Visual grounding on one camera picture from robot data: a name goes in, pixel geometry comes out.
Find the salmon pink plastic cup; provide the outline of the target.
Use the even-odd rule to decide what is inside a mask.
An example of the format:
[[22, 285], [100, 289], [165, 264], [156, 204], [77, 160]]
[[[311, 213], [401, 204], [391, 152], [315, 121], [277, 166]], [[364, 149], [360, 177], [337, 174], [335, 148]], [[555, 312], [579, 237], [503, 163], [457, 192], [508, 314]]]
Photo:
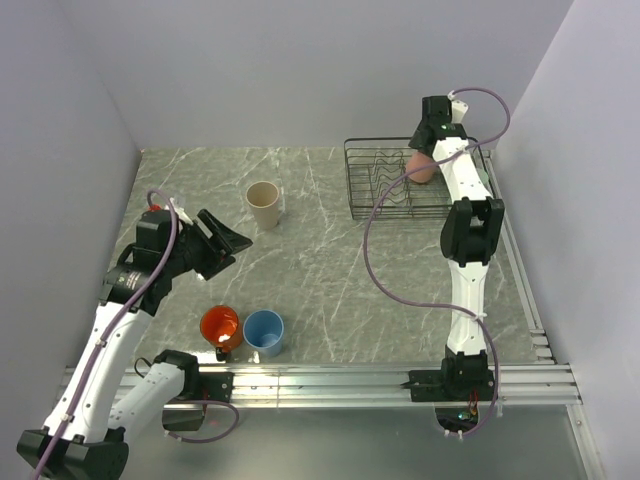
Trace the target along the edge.
[[406, 163], [408, 178], [416, 184], [427, 184], [436, 171], [435, 161], [426, 154], [415, 151]]

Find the beige plastic cup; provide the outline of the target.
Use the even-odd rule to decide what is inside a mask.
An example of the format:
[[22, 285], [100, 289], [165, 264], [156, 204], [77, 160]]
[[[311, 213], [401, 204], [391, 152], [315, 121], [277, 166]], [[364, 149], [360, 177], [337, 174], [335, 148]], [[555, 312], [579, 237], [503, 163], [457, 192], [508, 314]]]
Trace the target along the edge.
[[275, 184], [268, 181], [253, 183], [246, 191], [246, 200], [260, 229], [268, 231], [277, 226], [280, 191]]

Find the tall green plastic cup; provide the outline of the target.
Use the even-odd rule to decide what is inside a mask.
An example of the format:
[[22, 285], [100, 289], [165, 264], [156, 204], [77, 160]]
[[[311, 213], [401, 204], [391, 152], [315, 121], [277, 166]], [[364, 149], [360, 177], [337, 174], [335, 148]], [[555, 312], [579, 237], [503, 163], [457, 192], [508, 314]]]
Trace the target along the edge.
[[488, 173], [482, 168], [477, 168], [476, 171], [477, 171], [478, 177], [479, 177], [482, 185], [487, 190], [489, 190], [490, 189], [490, 179], [489, 179]]

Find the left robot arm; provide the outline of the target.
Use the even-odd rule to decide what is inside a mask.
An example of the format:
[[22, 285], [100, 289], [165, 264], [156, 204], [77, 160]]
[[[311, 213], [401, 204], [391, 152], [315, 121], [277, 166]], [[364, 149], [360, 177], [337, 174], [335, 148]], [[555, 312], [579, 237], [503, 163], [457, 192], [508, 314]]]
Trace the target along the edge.
[[197, 357], [176, 350], [157, 355], [122, 399], [116, 394], [173, 280], [189, 272], [209, 280], [251, 244], [205, 209], [196, 219], [159, 208], [141, 215], [134, 241], [104, 277], [91, 335], [66, 390], [43, 426], [18, 441], [36, 478], [118, 479], [134, 437], [166, 404], [228, 406], [232, 375], [206, 380]]

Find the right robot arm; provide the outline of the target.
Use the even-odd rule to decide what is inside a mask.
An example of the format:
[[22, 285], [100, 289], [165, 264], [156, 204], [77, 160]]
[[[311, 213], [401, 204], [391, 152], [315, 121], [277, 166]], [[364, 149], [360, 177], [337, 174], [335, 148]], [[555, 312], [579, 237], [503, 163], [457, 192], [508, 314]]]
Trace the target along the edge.
[[415, 151], [408, 168], [420, 182], [418, 157], [436, 163], [451, 207], [440, 235], [448, 261], [455, 306], [441, 363], [440, 386], [448, 401], [493, 398], [495, 380], [483, 331], [484, 293], [489, 262], [495, 254], [504, 219], [504, 202], [482, 182], [462, 125], [468, 106], [451, 94], [422, 99], [421, 120], [409, 141]]

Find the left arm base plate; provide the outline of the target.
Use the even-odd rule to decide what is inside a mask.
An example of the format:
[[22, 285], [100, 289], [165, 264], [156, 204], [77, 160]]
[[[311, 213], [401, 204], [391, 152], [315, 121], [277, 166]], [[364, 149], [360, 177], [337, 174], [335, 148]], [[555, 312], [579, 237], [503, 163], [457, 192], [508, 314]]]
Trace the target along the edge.
[[[240, 413], [231, 404], [233, 375], [212, 374], [186, 380], [184, 388], [163, 405], [161, 424], [165, 435], [184, 443], [204, 444], [221, 440], [239, 424]], [[201, 433], [212, 420], [217, 431], [205, 438]]]

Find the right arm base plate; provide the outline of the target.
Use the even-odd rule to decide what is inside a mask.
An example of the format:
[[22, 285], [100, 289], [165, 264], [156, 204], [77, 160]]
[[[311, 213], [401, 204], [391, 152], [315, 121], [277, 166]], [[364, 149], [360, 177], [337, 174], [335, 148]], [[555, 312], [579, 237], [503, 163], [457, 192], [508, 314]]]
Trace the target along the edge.
[[491, 370], [411, 370], [401, 387], [410, 392], [413, 403], [433, 403], [438, 425], [446, 435], [458, 438], [472, 435], [483, 425], [481, 402], [489, 401], [492, 413], [498, 399], [498, 382]]

